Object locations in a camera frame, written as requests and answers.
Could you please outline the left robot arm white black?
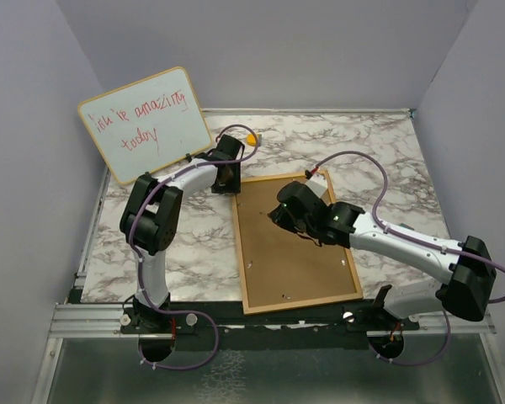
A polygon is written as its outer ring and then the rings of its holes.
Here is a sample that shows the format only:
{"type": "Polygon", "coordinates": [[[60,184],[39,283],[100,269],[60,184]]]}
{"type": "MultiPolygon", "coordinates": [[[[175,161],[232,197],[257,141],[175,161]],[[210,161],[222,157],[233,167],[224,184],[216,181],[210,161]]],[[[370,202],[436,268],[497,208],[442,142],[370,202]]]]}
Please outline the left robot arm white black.
{"type": "Polygon", "coordinates": [[[206,189],[214,194],[238,194],[238,158],[244,149],[241,141],[223,135],[214,149],[191,158],[180,169],[159,177],[145,173],[135,181],[120,231],[136,257],[134,305],[147,330],[160,332],[168,324],[166,250],[177,234],[183,202],[206,189]]]}

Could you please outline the yellow picture frame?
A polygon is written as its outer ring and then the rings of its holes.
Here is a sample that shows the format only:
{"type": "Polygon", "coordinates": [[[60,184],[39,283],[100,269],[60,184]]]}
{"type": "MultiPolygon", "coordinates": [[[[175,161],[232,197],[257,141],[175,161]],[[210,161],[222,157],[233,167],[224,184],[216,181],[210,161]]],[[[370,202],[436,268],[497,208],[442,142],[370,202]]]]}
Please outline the yellow picture frame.
{"type": "Polygon", "coordinates": [[[242,307],[247,316],[364,297],[352,253],[318,247],[276,226],[277,193],[302,173],[244,178],[232,199],[242,307]]]}

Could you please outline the small whiteboard yellow rim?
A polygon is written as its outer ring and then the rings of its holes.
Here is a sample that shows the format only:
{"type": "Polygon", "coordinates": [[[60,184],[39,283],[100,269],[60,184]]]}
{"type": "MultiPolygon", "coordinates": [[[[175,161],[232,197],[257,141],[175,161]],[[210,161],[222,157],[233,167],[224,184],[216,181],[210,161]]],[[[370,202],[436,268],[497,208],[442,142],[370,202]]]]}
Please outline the small whiteboard yellow rim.
{"type": "Polygon", "coordinates": [[[207,127],[180,66],[81,102],[77,112],[117,183],[207,150],[207,127]]]}

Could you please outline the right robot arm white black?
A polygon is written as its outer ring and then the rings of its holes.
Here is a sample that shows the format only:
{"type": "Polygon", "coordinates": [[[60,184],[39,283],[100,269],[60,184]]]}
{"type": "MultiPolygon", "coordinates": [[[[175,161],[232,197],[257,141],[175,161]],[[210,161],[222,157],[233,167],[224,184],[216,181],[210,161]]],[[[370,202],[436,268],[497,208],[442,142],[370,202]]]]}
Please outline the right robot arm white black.
{"type": "Polygon", "coordinates": [[[371,322],[388,329],[411,315],[445,310],[466,321],[485,314],[497,272],[486,244],[477,237],[463,242],[429,237],[391,223],[377,224],[362,208],[338,201],[326,204],[325,186],[293,181],[277,194],[268,217],[278,227],[309,237],[318,245],[373,252],[416,268],[430,280],[387,287],[369,309],[371,322]]]}

